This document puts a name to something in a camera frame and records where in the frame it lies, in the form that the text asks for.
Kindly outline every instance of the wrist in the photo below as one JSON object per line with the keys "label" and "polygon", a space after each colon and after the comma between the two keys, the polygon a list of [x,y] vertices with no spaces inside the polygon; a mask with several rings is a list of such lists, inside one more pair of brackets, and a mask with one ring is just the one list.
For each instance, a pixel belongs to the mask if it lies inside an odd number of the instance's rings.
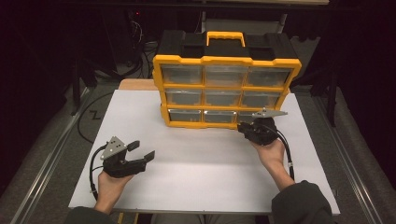
{"label": "wrist", "polygon": [[114,206],[114,204],[111,204],[108,202],[97,201],[96,205],[93,209],[96,211],[99,211],[101,213],[110,215],[111,211],[113,210],[113,206]]}
{"label": "wrist", "polygon": [[295,184],[294,180],[286,172],[282,163],[274,163],[266,167],[271,177],[274,179],[279,190],[285,189],[290,185]]}

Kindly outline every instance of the wire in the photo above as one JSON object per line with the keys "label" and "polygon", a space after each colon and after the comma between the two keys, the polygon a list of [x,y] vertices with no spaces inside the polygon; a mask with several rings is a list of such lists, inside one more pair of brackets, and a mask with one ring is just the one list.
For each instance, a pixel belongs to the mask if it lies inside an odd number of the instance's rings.
{"label": "wire", "polygon": [[83,139],[85,139],[87,142],[89,142],[89,143],[91,143],[91,144],[93,144],[93,141],[92,141],[91,139],[89,139],[88,137],[86,137],[86,136],[81,132],[81,129],[80,129],[81,118],[82,118],[82,116],[85,114],[85,112],[87,111],[87,109],[88,109],[91,105],[93,105],[95,102],[97,102],[97,101],[99,101],[100,99],[102,99],[102,98],[104,98],[104,97],[106,97],[106,96],[108,96],[108,95],[111,95],[111,94],[113,94],[113,93],[114,93],[114,91],[109,92],[109,93],[106,93],[106,94],[104,94],[104,95],[102,95],[102,96],[96,98],[94,101],[92,101],[90,104],[88,104],[87,107],[85,107],[85,109],[81,112],[81,115],[80,115],[79,118],[78,118],[78,122],[77,122],[78,134],[79,134]]}
{"label": "wire", "polygon": [[151,48],[149,48],[149,47],[146,48],[146,47],[145,47],[145,48],[144,48],[144,51],[145,51],[145,52],[150,52],[150,51],[156,50],[156,49],[158,48],[158,41],[156,41],[156,40],[155,40],[155,41],[146,42],[146,43],[145,43],[145,46],[146,46],[146,45],[151,45],[151,44],[154,44],[155,46],[154,46],[154,47],[151,47]]}
{"label": "wire", "polygon": [[145,51],[143,51],[143,54],[145,55],[146,61],[148,63],[148,78],[151,78],[151,74],[152,74],[151,73],[151,69],[152,69],[152,67],[150,65],[149,57],[148,57],[148,55],[146,54]]}
{"label": "wire", "polygon": [[288,166],[289,166],[289,173],[290,173],[290,177],[291,179],[294,180],[294,168],[293,168],[293,161],[291,160],[291,154],[290,154],[290,148],[289,148],[289,143],[286,140],[285,135],[283,135],[283,133],[279,130],[274,131],[273,129],[271,129],[270,127],[263,125],[263,127],[265,127],[266,129],[268,129],[270,132],[276,134],[276,136],[280,139],[280,141],[283,143],[283,145],[285,146],[285,150],[286,150],[286,156],[288,157]]}
{"label": "wire", "polygon": [[93,153],[92,157],[91,157],[91,164],[90,164],[90,184],[91,184],[91,193],[93,194],[93,197],[95,198],[95,200],[98,200],[98,192],[96,191],[96,186],[93,183],[93,177],[92,177],[92,173],[93,173],[93,161],[95,160],[96,155],[104,150],[106,148],[107,144],[99,147],[98,149],[96,149],[96,151]]}
{"label": "wire", "polygon": [[139,41],[137,43],[140,43],[140,41],[142,41],[142,36],[143,36],[143,30],[142,27],[140,26],[139,23],[135,22],[135,21],[131,21],[131,23],[134,24],[135,28],[134,28],[134,34],[136,34],[136,28],[138,27],[140,30],[140,35],[139,35]]}
{"label": "wire", "polygon": [[94,168],[92,171],[95,171],[95,170],[97,170],[99,168],[103,168],[103,166],[98,166],[98,167]]}
{"label": "wire", "polygon": [[137,78],[143,77],[143,67],[140,69],[139,76]]}
{"label": "wire", "polygon": [[140,74],[139,74],[139,76],[138,76],[138,78],[140,78],[140,76],[142,75],[142,70],[143,70],[143,59],[142,59],[142,57],[140,56],[140,58],[139,58],[139,63],[140,63]]}
{"label": "wire", "polygon": [[[143,65],[143,61],[141,59],[139,59],[137,61],[137,63],[134,65],[134,67],[131,70],[129,70],[128,72],[124,73],[124,74],[119,74],[119,73],[117,73],[115,71],[111,71],[111,72],[113,74],[116,74],[117,76],[120,76],[121,78],[124,78],[124,77],[128,77],[129,75],[131,75],[131,74],[135,73],[136,71],[138,71],[142,67],[142,65]],[[95,76],[99,77],[99,78],[102,78],[102,79],[106,79],[106,80],[113,79],[113,77],[105,77],[105,76],[99,75],[97,73],[95,73]]]}
{"label": "wire", "polygon": [[202,12],[199,13],[199,18],[198,18],[197,26],[195,27],[195,31],[194,31],[195,33],[198,32],[198,26],[199,26],[199,23],[201,22],[201,19],[202,19]]}

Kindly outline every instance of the person's left hand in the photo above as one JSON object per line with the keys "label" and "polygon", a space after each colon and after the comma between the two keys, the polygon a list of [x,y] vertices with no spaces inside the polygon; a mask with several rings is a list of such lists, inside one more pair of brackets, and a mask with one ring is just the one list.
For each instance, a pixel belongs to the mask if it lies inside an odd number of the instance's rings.
{"label": "person's left hand", "polygon": [[110,214],[116,202],[119,200],[125,185],[134,177],[128,175],[122,178],[115,178],[102,171],[99,174],[98,200],[95,210]]}

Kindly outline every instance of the metal bracket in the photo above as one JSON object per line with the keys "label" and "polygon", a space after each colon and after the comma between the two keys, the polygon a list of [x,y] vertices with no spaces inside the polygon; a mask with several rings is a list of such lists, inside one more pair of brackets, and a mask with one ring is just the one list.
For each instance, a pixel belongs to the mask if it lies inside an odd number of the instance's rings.
{"label": "metal bracket", "polygon": [[288,112],[285,112],[285,111],[269,110],[269,109],[266,109],[265,107],[263,107],[261,111],[253,113],[252,117],[253,118],[273,118],[276,116],[283,116],[283,115],[287,115],[287,114],[288,114]]}
{"label": "metal bracket", "polygon": [[103,161],[127,149],[127,146],[116,136],[111,137],[100,159]]}

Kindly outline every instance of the organizer handle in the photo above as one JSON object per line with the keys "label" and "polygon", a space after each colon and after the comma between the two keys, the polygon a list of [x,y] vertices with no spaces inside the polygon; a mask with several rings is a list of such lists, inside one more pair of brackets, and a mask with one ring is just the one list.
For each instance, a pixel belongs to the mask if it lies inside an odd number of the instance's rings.
{"label": "organizer handle", "polygon": [[242,47],[245,47],[244,34],[241,32],[206,32],[206,45],[209,46],[210,39],[239,39]]}

